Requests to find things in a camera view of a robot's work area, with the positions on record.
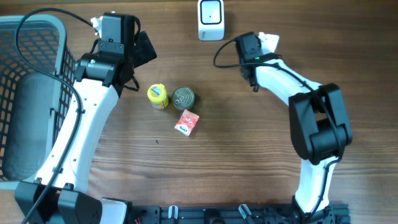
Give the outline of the yellow lidded jar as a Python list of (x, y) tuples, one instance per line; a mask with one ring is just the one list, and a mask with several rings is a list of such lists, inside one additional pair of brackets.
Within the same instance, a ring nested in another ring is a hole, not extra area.
[(161, 83), (151, 85), (147, 90), (147, 96), (151, 105), (157, 110), (165, 109), (169, 104), (167, 90)]

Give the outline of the green tin can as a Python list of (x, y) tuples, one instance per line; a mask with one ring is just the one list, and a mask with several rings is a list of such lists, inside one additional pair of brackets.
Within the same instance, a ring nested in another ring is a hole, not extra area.
[(195, 104), (195, 94), (187, 86), (180, 86), (172, 93), (172, 103), (178, 110), (191, 110)]

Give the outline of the red white small carton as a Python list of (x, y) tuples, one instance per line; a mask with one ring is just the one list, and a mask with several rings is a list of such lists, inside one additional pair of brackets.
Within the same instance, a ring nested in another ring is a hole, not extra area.
[(199, 115), (192, 113), (189, 110), (184, 110), (179, 121), (174, 126), (174, 129), (180, 131), (185, 136), (189, 136), (199, 119)]

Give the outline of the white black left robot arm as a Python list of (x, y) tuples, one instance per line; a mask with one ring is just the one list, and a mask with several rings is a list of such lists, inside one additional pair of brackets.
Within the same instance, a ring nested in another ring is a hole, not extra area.
[(98, 40), (98, 52), (76, 63), (73, 98), (51, 153), (33, 182), (22, 181), (15, 200), (24, 223), (128, 223), (131, 203), (86, 194), (91, 162), (105, 122), (134, 69), (156, 58), (146, 32), (130, 49)]

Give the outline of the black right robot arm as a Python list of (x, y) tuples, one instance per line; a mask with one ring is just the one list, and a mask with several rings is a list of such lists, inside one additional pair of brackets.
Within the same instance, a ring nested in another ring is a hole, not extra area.
[(326, 218), (334, 168), (353, 139), (342, 91), (334, 83), (304, 78), (274, 53), (239, 54), (239, 66), (250, 85), (271, 91), (289, 107), (290, 138), (301, 158), (293, 219), (312, 223)]

